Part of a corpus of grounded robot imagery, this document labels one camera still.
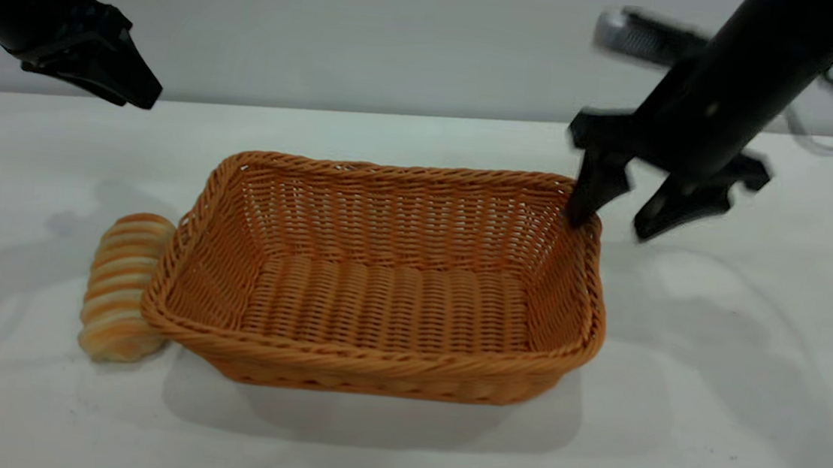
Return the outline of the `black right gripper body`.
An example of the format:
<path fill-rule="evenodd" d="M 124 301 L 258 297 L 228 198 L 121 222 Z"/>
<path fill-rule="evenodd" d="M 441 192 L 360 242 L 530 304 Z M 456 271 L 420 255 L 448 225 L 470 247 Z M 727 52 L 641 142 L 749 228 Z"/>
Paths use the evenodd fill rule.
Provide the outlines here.
<path fill-rule="evenodd" d="M 697 186 L 742 183 L 757 192 L 769 170 L 745 146 L 780 111 L 782 77 L 771 65 L 680 60 L 634 111 L 579 111 L 572 142 Z"/>

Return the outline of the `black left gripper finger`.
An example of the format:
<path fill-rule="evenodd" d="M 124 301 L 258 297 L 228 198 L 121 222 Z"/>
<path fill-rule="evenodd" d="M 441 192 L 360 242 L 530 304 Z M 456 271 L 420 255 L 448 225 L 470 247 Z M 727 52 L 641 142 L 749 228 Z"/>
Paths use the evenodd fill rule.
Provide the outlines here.
<path fill-rule="evenodd" d="M 115 48 L 109 56 L 109 88 L 122 99 L 120 105 L 129 104 L 142 110 L 153 109 L 163 87 L 149 69 L 138 48 L 134 45 L 130 29 L 122 27 Z"/>
<path fill-rule="evenodd" d="M 121 107 L 129 101 L 128 89 L 114 69 L 115 64 L 114 50 L 97 47 L 73 47 L 32 62 L 20 63 L 24 71 L 70 83 L 81 91 Z"/>

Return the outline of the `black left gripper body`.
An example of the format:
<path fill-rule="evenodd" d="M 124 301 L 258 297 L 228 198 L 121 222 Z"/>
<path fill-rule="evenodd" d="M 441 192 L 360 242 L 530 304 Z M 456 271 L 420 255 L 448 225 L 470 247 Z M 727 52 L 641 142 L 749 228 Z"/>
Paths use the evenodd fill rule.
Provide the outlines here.
<path fill-rule="evenodd" d="M 130 23 L 99 0 L 0 0 L 0 45 L 36 67 L 80 54 L 102 65 L 131 67 Z"/>

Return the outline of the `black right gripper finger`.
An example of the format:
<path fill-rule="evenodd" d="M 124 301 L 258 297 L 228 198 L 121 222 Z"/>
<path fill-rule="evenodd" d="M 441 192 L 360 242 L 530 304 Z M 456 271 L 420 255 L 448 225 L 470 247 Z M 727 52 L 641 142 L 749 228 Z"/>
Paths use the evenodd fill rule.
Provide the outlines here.
<path fill-rule="evenodd" d="M 646 243 L 684 224 L 724 215 L 732 206 L 730 188 L 689 187 L 667 179 L 632 219 L 637 240 Z"/>
<path fill-rule="evenodd" d="M 586 149 L 566 206 L 572 228 L 582 227 L 603 206 L 631 191 L 628 166 L 633 157 L 622 152 Z"/>

